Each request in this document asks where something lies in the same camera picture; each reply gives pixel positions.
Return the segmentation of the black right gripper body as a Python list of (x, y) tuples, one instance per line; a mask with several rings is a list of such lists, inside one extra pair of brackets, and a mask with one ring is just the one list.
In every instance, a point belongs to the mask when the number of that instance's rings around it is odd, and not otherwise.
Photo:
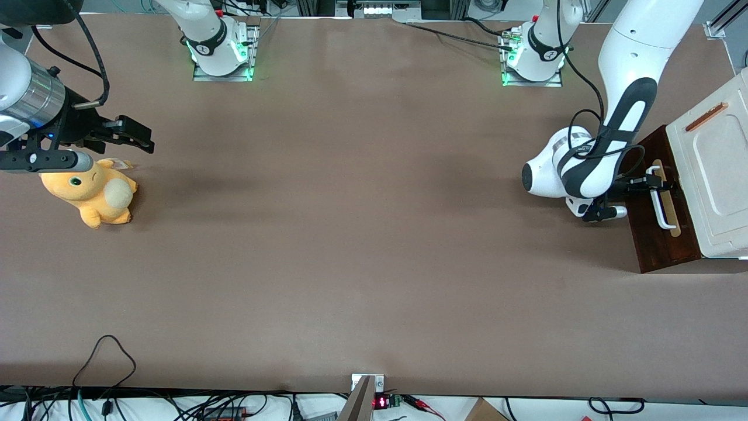
[(57, 149), (59, 146), (77, 146), (91, 151), (105, 151), (107, 144), (122, 144), (122, 139), (105, 123), (110, 120), (101, 117), (96, 109), (75, 109), (86, 99), (75, 91), (66, 88), (64, 105), (58, 115), (40, 129), (33, 129), (25, 135), (30, 139), (50, 139)]

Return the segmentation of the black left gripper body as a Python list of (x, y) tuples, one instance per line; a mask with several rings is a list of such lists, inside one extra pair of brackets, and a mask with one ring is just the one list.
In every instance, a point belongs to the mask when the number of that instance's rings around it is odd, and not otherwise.
[(600, 207), (609, 207), (613, 203), (624, 203), (629, 195), (629, 187), (634, 178), (620, 176), (614, 179), (610, 188), (599, 197), (596, 197), (595, 203)]

